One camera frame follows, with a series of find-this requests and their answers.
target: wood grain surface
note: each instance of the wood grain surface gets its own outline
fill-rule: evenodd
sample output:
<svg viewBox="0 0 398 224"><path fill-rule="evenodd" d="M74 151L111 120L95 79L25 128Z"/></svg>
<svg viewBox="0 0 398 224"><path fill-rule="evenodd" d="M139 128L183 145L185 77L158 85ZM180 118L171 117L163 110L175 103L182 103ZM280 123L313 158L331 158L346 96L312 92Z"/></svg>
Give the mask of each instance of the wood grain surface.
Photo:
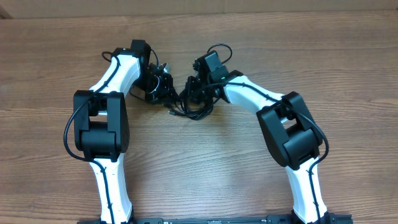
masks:
<svg viewBox="0 0 398 224"><path fill-rule="evenodd" d="M398 0L0 0L7 18L395 10Z"/></svg>
<svg viewBox="0 0 398 224"><path fill-rule="evenodd" d="M93 172L67 154L62 134L74 92L109 66L101 52L132 39L171 64L177 91L194 59L225 42L234 50L230 70L271 91L299 92L330 141L319 167L329 211L398 223L397 11L1 20L0 223L100 216ZM202 121L131 97L126 104L126 182L137 217L291 211L287 175L255 116L225 102Z"/></svg>

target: black joint housing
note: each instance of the black joint housing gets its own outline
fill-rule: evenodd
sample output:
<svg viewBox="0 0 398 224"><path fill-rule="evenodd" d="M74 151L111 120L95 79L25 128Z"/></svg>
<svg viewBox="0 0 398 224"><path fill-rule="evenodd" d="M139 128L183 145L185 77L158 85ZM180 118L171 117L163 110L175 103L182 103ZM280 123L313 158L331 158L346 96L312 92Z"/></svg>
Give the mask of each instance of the black joint housing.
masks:
<svg viewBox="0 0 398 224"><path fill-rule="evenodd" d="M202 95L197 92L202 87L202 83L197 77L189 76L187 82L185 83L184 91L187 92L188 99L191 103L199 104L200 102L205 101L205 95Z"/></svg>
<svg viewBox="0 0 398 224"><path fill-rule="evenodd" d="M215 83L226 83L231 81L232 79L243 75L243 73L233 70L229 72L228 69L223 65L218 57L218 54L215 50L208 52L207 54L201 56L200 58L195 60L193 64L193 69L198 71L197 80L201 83L200 87L195 82L187 82L191 90L198 90L199 88ZM210 95L202 96L205 97L217 97L222 98L226 102L228 102L224 88L219 86L214 86L210 89ZM201 99L197 98L191 101L200 101Z"/></svg>
<svg viewBox="0 0 398 224"><path fill-rule="evenodd" d="M145 100L148 103L175 103L178 100L177 92L173 86L173 77L164 71L164 66L149 65L149 75L152 77L148 82Z"/></svg>
<svg viewBox="0 0 398 224"><path fill-rule="evenodd" d="M92 91L78 90L73 96L73 110L90 98ZM90 121L100 111L108 122ZM123 93L97 93L75 116L75 144L85 159L107 158L116 162L129 146L130 130Z"/></svg>
<svg viewBox="0 0 398 224"><path fill-rule="evenodd" d="M140 73L139 78L134 82L134 85L141 90L148 91L150 89L151 83L153 82L152 77L149 75L149 57L150 57L150 45L144 40L132 40L130 49L118 50L121 54L132 55L138 58Z"/></svg>
<svg viewBox="0 0 398 224"><path fill-rule="evenodd" d="M310 158L317 157L322 144L322 136L314 125L297 113L314 122L303 98L294 91L283 96L282 102L257 112L270 154L279 165L289 166L293 170L298 170ZM284 118L295 119L296 123L285 129L281 123Z"/></svg>

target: black cable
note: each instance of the black cable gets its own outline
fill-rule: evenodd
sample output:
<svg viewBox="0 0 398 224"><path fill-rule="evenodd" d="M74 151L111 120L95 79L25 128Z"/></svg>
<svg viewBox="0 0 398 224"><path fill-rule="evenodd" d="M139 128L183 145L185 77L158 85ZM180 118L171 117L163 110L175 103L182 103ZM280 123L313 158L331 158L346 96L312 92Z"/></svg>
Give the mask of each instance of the black cable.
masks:
<svg viewBox="0 0 398 224"><path fill-rule="evenodd" d="M105 54L110 54L112 57L114 57L114 58L116 59L116 61L117 61L116 68L114 69L113 73L109 76L109 78L104 82L104 84L103 84L101 87L99 87L96 91L94 91L94 92L87 98L87 100L85 100L85 101L72 113L72 115L70 116L70 118L69 118L69 120L68 120L68 122L67 122L67 125L65 126L65 130L64 130L64 132L63 132L63 145L65 146L65 149L67 150L67 152L69 153L69 155L72 156L73 158L78 159L78 160L81 160L81 161L85 161L85 162L92 162L92 163L96 164L96 165L99 167L99 169L101 170L101 173L103 174L103 178L104 178L104 183L105 183L106 201L107 201L107 203L108 203L109 212L110 212L110 214L111 214L112 224L114 224L113 210L112 210L111 199L110 199L110 196L109 196L108 180L107 180L107 178L106 178L105 168L104 168L99 162L97 162L97 161L95 161L95 160L89 160L89 159L86 159L86 158L84 158L84 157L77 156L76 154L74 154L74 153L71 152L71 150L70 150L70 148L69 148L69 146L68 146L68 131L69 131L69 127L70 127L72 121L75 119L75 116L77 115L77 113L82 109L82 107L83 107L87 102L89 102L89 101L94 97L94 95L96 95L97 93L99 93L101 90L103 90L103 89L108 85L108 83L109 83L109 82L112 80L112 78L115 76L116 72L118 72L118 70L119 70L119 67L120 67L119 58L118 58L117 56L115 56L115 55L112 55L111 52L102 52L102 57L103 57L105 60L109 61L109 62L110 62L110 60L107 59L107 58L105 57Z"/></svg>
<svg viewBox="0 0 398 224"><path fill-rule="evenodd" d="M155 55L155 58L156 58L156 67L159 67L159 58L157 57L156 52L154 51L154 49L151 49L150 51L153 52L154 55Z"/></svg>
<svg viewBox="0 0 398 224"><path fill-rule="evenodd" d="M130 94L131 96L137 98L138 100L141 100L141 101L144 101L144 102L148 103L145 99L143 99L143 98L141 98L141 97L139 97L139 96L133 94L133 93L131 92L131 90L132 90L133 88L134 88L134 86L131 86L131 88L130 88L130 90L129 90L129 94Z"/></svg>
<svg viewBox="0 0 398 224"><path fill-rule="evenodd" d="M102 52L102 53L101 53L101 56L102 56L105 60L107 60L108 62L111 62L110 59L108 59L107 57L105 57L106 54L112 55L112 52Z"/></svg>
<svg viewBox="0 0 398 224"><path fill-rule="evenodd" d="M275 99L275 98L269 96L268 94L263 93L262 91L260 91L260 90L257 89L256 87L251 86L251 85L248 85L248 84L245 84L245 83L233 83L233 82L228 82L228 83L214 83L214 84L209 84L209 85L207 85L207 86L204 86L203 88L199 89L199 90L196 91L195 93L196 93L196 94L199 94L199 93L201 93L202 91L204 91L205 89L207 89L207 88L209 88L209 87L212 87L212 86L224 87L224 86L226 86L226 85L235 85L235 86L248 87L248 88L250 88L251 90L254 90L256 93L258 93L258 94L260 94L261 96L263 96L263 97L264 97L265 99L267 99L267 100L271 100L271 101L273 101L273 102L275 102L275 103L279 101L279 100L277 100L277 99ZM313 186L313 179L312 179L313 172L312 172L312 170L313 170L313 168L314 168L317 164L319 164L322 160L324 160L324 159L326 158L326 156L328 155L328 153L329 153L329 142L328 142L328 139L326 138L325 133L324 133L324 132L319 128L319 126L316 125L310 118L308 118L307 116L305 116L305 115L302 114L302 113L299 113L299 112L297 112L297 111L294 111L293 108L291 108L289 105L283 103L282 101L280 101L280 102L281 102L286 108L288 108L289 110L293 111L295 114L301 116L301 117L304 118L306 121L308 121L309 123L311 123L311 124L313 125L313 127L320 133L321 137L323 138L323 140L324 140L324 142L325 142L325 153L321 156L321 158L319 158L317 161L315 161L315 162L310 166L310 168L309 168L309 170L308 170L308 175L309 175L309 178L310 178L311 191L312 191L312 197L313 197L313 200L314 200L315 208L316 208L316 210L317 210L318 220L319 220L319 222L320 222L320 224L321 224L321 221L322 221L322 220L321 220L320 211L319 211L319 204L318 204L318 202L317 202L317 196L315 195L315 188L314 188L314 186Z"/></svg>
<svg viewBox="0 0 398 224"><path fill-rule="evenodd" d="M229 52L231 52L230 55L229 55L229 57L228 57L225 61L222 62L222 64L224 64L225 62L227 62L227 61L229 61L229 60L231 59L231 57L232 57L232 48L231 48L228 44L222 44L222 43L220 43L220 44L215 44L215 45L211 46L211 47L207 50L207 53L210 52L211 49L213 49L213 48L215 48L215 47L218 47L218 46L226 47L226 48L229 49Z"/></svg>
<svg viewBox="0 0 398 224"><path fill-rule="evenodd" d="M178 111L175 110L170 103L164 103L164 106L169 109L169 113L172 115L183 116L198 121L208 116L213 111L214 104L220 99L217 98L214 100L213 97L207 97L202 101L204 105L197 110L192 110L189 107L189 100L190 97L188 96L188 91L184 90L178 96L178 103L180 103L181 108L178 107L177 101L174 101L174 106Z"/></svg>

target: white robotic arm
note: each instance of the white robotic arm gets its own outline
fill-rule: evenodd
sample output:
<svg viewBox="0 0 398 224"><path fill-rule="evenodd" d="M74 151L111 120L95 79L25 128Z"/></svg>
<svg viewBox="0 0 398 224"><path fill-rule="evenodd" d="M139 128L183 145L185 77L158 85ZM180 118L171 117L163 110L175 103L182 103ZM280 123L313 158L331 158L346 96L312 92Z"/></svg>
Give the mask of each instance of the white robotic arm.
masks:
<svg viewBox="0 0 398 224"><path fill-rule="evenodd" d="M262 87L251 82L247 76L240 76L229 81L231 83L244 83L247 85L251 85L254 88L262 91L263 93L269 95L271 98L281 100L283 94L273 93L271 91L265 90ZM256 114L258 111L263 109L265 106L272 106L275 101L268 100L264 98L259 93L254 90L244 87L244 86L236 86L236 85L226 85L224 87L224 92L227 97L227 100L243 108L250 111L252 114ZM286 172L289 177L290 186L292 188L293 199L294 199L294 212L295 214L303 221L304 223L311 223L318 220L317 210L314 204L314 199L312 196L310 181L308 178L308 170L310 166L317 160L311 158L308 161L304 162L300 165L298 170L293 170L289 166L286 166ZM319 210L321 217L327 211L325 204L323 203L320 186L318 181L318 172L316 165L313 168L313 184L315 188L315 194L317 197L317 202L319 204Z"/></svg>
<svg viewBox="0 0 398 224"><path fill-rule="evenodd" d="M115 91L118 93L123 93L124 97L126 97L131 85L139 78L141 74L139 59L131 55L118 55L117 57L120 63L118 72L108 83L108 86L101 90L100 93L110 93L112 91ZM116 58L112 57L111 65L109 66L108 70L106 71L102 79L96 85L91 87L90 90L95 91L99 89L103 85L103 83L111 76L113 71L116 69L117 64L118 61L116 60ZM98 111L98 114L106 116L107 111ZM105 168L106 179L108 181L109 199L112 203L111 206L115 223L127 223L130 220L132 212L132 203L127 195L126 181L124 178L123 159L124 153L120 153L116 162L112 162L111 159L108 158L94 159ZM103 174L101 173L101 169L96 164L91 162L90 166L94 170L98 185L99 196L101 198L101 221L106 223L112 223L111 212L108 208L109 205L106 197Z"/></svg>

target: black plastic part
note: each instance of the black plastic part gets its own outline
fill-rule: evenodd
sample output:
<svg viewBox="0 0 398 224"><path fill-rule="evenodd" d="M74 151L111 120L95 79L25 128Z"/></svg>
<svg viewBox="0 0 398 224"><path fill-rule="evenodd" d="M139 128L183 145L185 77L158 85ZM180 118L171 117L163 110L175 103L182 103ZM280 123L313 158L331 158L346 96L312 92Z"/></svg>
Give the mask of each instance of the black plastic part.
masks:
<svg viewBox="0 0 398 224"><path fill-rule="evenodd" d="M78 221L77 224L107 224L106 222L101 222L101 220L93 220L93 221Z"/></svg>
<svg viewBox="0 0 398 224"><path fill-rule="evenodd" d="M140 76L134 85L145 92L151 91L154 77L149 75L150 45L144 40L132 40L130 49L116 49L114 54L132 55L139 59Z"/></svg>
<svg viewBox="0 0 398 224"><path fill-rule="evenodd" d="M145 93L145 100L148 103L175 103L178 101L178 94L173 86L173 78L169 73L164 72L164 65L149 65L149 76L152 77L148 86L149 92Z"/></svg>
<svg viewBox="0 0 398 224"><path fill-rule="evenodd" d="M289 166L293 170L298 170L300 164L319 155L322 137L320 133L314 131L315 127L311 123L294 113L301 113L313 121L303 98L298 93L291 92L283 96L282 102L264 107L257 112L257 118L268 150L275 161L282 167ZM280 122L284 118L295 119L296 124L285 129Z"/></svg>
<svg viewBox="0 0 398 224"><path fill-rule="evenodd" d="M78 90L73 97L76 110L92 91ZM107 111L108 122L90 121L99 111ZM108 158L116 162L129 146L130 130L123 93L97 93L75 117L75 144L86 159Z"/></svg>
<svg viewBox="0 0 398 224"><path fill-rule="evenodd" d="M130 224L318 224L315 223L303 223L292 214L286 215L268 215L260 218L189 218L189 219L174 219L174 220L163 220L161 218L140 218ZM334 213L326 213L322 217L322 223L324 224L353 224L351 215L336 215Z"/></svg>
<svg viewBox="0 0 398 224"><path fill-rule="evenodd" d="M188 82L185 85L185 89L188 90L188 95L206 85L214 83L226 83L238 76L243 75L243 73L237 70L229 72L225 65L221 63L220 58L215 50L212 50L211 52L208 52L207 54L196 59L195 63L193 64L193 69L198 71L198 75L196 79L193 77L188 78ZM206 91L201 93L201 95L192 96L190 101L192 103L200 103L205 101L208 97L222 98L229 103L224 93L224 88L220 88L218 86L206 89Z"/></svg>

